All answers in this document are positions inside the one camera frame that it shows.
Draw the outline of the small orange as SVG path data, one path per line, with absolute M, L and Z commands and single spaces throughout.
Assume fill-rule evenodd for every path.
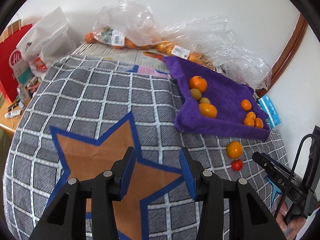
M 250 102 L 249 100 L 247 100 L 247 99 L 242 100 L 241 103 L 240 103 L 240 105 L 241 105 L 242 109 L 243 109 L 244 111 L 246 111 L 246 112 L 248 112 L 248 111 L 250 111 L 250 110 L 252 109 L 252 104 L 251 104 L 251 102 Z
M 261 118 L 256 118 L 255 121 L 254 121 L 254 126 L 256 128 L 260 128 L 260 129 L 263 129 L 264 128 L 264 122 Z

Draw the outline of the red paper gift bag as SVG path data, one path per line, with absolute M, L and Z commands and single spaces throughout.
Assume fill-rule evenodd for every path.
M 31 24 L 23 26 L 22 21 L 17 20 L 1 34 L 1 93 L 10 102 L 14 102 L 18 96 L 17 87 L 26 85 L 34 76 L 29 62 L 23 59 L 21 52 L 16 48 L 31 27 Z

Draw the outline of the purple towel covered tray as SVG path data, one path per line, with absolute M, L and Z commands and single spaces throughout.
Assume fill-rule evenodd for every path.
M 241 85 L 222 74 L 185 59 L 166 56 L 165 64 L 178 84 L 181 96 L 184 98 L 174 121 L 180 132 L 217 135 L 219 137 L 233 137 L 266 141 L 270 135 L 270 128 L 266 122 L 268 115 L 260 109 L 253 99 L 254 90 Z M 193 76 L 201 76 L 207 81 L 208 88 L 204 93 L 217 109 L 217 117 L 210 118 L 202 115 L 199 103 L 192 98 L 189 80 Z M 252 104 L 252 111 L 263 120 L 264 127 L 249 127 L 243 124 L 246 117 L 241 107 L 242 100 L 247 99 Z

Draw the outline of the clear bag of red fruit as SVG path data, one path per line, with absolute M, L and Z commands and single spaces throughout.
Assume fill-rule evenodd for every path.
M 209 48 L 204 54 L 218 73 L 254 90 L 269 89 L 272 67 L 256 53 L 228 44 Z

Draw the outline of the brown wooden door frame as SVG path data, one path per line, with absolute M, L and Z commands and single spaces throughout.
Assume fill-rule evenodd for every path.
M 289 63 L 292 61 L 302 43 L 307 28 L 308 23 L 305 17 L 300 14 L 289 41 L 272 67 L 271 83 L 269 88 L 278 81 L 280 76 L 285 72 Z

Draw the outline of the grey checked blanket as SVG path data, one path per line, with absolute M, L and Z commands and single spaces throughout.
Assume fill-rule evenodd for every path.
M 8 153 L 4 213 L 16 239 L 28 239 L 48 200 L 72 177 L 94 178 L 128 147 L 137 162 L 127 195 L 114 204 L 121 239 L 195 239 L 201 203 L 191 200 L 179 151 L 223 179 L 245 178 L 270 209 L 271 185 L 252 160 L 256 151 L 287 164 L 283 141 L 240 139 L 243 168 L 226 152 L 232 138 L 181 133 L 174 120 L 182 97 L 175 80 L 138 74 L 129 65 L 69 56 L 48 70 L 23 113 Z

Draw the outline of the blue tissue pack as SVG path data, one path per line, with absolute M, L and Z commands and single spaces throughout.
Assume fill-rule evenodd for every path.
M 272 130 L 277 130 L 281 125 L 281 118 L 268 95 L 264 95 L 262 98 L 258 100 L 260 107 L 262 110 L 268 115 L 268 123 Z

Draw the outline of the clear bag of oranges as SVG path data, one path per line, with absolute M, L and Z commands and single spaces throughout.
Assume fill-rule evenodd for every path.
M 149 5 L 118 0 L 117 5 L 105 6 L 96 14 L 93 29 L 83 41 L 116 49 L 148 49 L 159 44 L 161 36 Z

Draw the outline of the large orange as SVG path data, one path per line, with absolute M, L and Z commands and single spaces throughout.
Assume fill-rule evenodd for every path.
M 242 144 L 238 141 L 233 141 L 227 145 L 226 152 L 231 159 L 238 159 L 243 153 Z

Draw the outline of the yellow green small fruit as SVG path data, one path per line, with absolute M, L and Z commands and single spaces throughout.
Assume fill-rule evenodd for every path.
M 202 98 L 200 98 L 199 103 L 207 103 L 207 104 L 210 104 L 210 100 L 209 100 L 208 98 L 202 97 Z

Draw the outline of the medium orange with stem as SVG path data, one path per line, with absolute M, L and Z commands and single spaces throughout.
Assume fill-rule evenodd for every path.
M 189 80 L 189 88 L 196 88 L 203 94 L 208 88 L 208 83 L 202 76 L 193 76 Z

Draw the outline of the small red tomato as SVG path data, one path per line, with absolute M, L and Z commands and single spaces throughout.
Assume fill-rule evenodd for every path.
M 241 159 L 236 159 L 231 163 L 232 170 L 236 172 L 242 170 L 243 166 L 244 166 L 244 163 Z

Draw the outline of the wooden bedside table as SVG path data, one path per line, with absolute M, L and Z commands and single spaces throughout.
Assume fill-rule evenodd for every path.
M 10 105 L 11 102 L 9 100 L 6 100 L 5 98 L 1 99 L 1 128 L 10 138 L 12 138 L 26 108 L 21 111 L 21 114 L 19 116 L 13 117 L 11 119 L 6 119 L 5 115 L 7 114 L 7 109 Z

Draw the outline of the white plastic shopping bag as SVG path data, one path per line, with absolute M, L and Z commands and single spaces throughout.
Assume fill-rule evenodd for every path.
M 33 25 L 16 49 L 36 77 L 42 77 L 53 62 L 73 52 L 76 44 L 68 35 L 68 21 L 61 7 Z

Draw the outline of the clear bag of kumquats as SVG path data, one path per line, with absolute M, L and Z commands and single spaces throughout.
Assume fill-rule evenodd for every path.
M 161 37 L 161 42 L 156 46 L 160 53 L 181 57 L 212 70 L 215 70 L 213 53 L 235 42 L 228 28 L 228 19 L 220 16 L 177 23 L 163 29 Z

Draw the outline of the oval yellow orange fruit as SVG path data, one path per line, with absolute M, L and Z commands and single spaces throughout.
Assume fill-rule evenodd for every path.
M 217 117 L 217 109 L 214 105 L 210 103 L 200 103 L 199 110 L 201 115 L 209 117 L 209 118 L 216 118 Z

